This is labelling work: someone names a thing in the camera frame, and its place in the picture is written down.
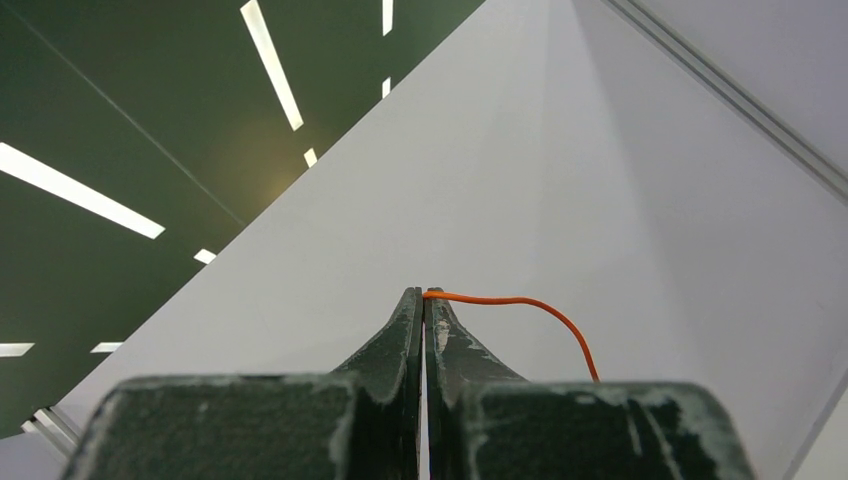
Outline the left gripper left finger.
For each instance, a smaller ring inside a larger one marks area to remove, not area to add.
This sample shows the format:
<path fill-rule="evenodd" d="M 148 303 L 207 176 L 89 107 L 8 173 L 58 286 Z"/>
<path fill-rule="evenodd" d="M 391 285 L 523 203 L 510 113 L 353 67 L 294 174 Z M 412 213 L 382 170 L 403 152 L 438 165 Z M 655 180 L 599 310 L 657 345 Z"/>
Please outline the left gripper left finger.
<path fill-rule="evenodd" d="M 423 298 L 327 373 L 173 375 L 117 384 L 67 479 L 415 479 Z"/>

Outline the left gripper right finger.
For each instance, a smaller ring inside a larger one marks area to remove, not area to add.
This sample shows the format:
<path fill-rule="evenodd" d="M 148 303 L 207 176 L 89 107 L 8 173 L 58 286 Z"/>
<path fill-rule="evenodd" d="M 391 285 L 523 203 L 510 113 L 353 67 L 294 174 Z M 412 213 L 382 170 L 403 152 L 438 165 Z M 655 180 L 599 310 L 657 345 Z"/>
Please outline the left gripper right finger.
<path fill-rule="evenodd" d="M 434 479 L 751 479 L 733 422 L 687 382 L 533 382 L 423 295 Z"/>

